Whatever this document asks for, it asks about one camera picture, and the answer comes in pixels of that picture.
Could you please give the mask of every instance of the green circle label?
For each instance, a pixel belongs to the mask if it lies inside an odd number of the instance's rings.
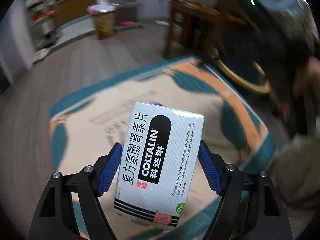
[[[184,203],[178,204],[177,207],[176,207],[176,212],[177,212],[178,214],[181,214],[181,212],[182,212],[182,210],[183,210],[183,207],[184,207]]]

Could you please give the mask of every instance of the metal screw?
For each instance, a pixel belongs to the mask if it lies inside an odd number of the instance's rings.
[[[266,177],[267,176],[267,173],[265,171],[260,171],[259,174],[260,174],[261,177]]]
[[[84,168],[84,171],[85,172],[91,172],[93,170],[93,167],[92,166],[86,166],[85,168]]]
[[[55,172],[53,175],[52,175],[52,177],[54,178],[54,179],[56,179],[56,178],[58,178],[60,176],[60,172]]]
[[[234,171],[236,167],[233,164],[227,164],[227,170],[228,171]]]

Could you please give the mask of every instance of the blue gripper pad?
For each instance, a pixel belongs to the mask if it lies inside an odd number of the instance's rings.
[[[100,196],[102,196],[103,193],[109,190],[111,183],[113,181],[113,178],[115,177],[116,171],[121,161],[121,155],[122,155],[121,144],[118,144],[114,148],[113,152],[110,152],[109,154],[112,154],[112,155],[108,159],[106,166],[104,166],[104,168],[102,169],[102,172],[99,175],[99,186],[98,186],[97,192]]]
[[[214,190],[217,195],[219,195],[223,190],[220,183],[220,173],[218,172],[216,166],[214,166],[214,163],[210,158],[209,154],[211,153],[206,150],[202,143],[200,143],[198,153],[199,162],[202,166],[202,169],[207,178],[210,188]]]

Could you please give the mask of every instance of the counter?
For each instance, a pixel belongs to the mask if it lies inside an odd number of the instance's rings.
[[[87,7],[96,4],[96,0],[59,0],[54,4],[55,16],[53,17],[56,28],[87,15]]]

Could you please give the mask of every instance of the black label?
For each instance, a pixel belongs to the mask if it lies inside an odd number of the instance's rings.
[[[144,146],[138,179],[159,183],[165,152],[167,150],[171,121],[164,115],[152,118]]]

